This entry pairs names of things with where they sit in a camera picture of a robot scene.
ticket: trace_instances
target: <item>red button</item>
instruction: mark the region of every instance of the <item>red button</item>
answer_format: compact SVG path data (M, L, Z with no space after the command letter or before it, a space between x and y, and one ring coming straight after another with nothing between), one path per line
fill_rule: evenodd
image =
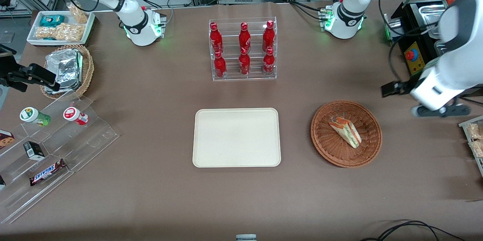
M413 51L409 51L406 53L406 59L407 60L413 60L414 59L414 52Z

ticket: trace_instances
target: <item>snickers bar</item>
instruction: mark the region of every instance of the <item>snickers bar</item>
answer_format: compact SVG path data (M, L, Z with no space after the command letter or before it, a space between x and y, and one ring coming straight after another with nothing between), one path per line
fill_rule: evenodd
M44 169L39 174L36 174L35 177L30 178L31 186L34 186L35 184L40 183L44 179L47 179L52 174L59 171L61 168L65 167L65 166L67 166L67 165L65 164L64 159L60 159L60 161L57 161L55 164L53 164L50 167Z

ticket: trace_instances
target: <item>small box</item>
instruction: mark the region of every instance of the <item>small box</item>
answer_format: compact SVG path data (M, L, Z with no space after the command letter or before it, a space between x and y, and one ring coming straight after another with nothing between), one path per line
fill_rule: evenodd
M10 132L0 130L0 150L15 141L14 135Z
M5 181L0 176L0 190L2 190L6 186Z
M38 145L35 142L31 142L31 141L25 142L24 149L25 149L25 152L27 152L27 156L31 160L40 161L43 158L45 158L45 155L42 152L42 148L40 147L40 145Z

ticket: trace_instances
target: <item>aluminum foil container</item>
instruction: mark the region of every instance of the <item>aluminum foil container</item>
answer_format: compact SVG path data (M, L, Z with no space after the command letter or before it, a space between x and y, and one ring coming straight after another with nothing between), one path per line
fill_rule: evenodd
M82 54L78 50L67 49L52 52L45 59L47 60L47 69L57 75L55 81L60 84L59 91L52 91L46 87L47 93L57 94L79 88L82 79Z

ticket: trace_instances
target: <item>emergency stop button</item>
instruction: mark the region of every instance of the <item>emergency stop button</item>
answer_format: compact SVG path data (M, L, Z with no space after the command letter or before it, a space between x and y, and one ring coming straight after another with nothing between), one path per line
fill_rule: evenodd
M418 51L416 49L406 52L406 60L414 62L416 59L418 59Z

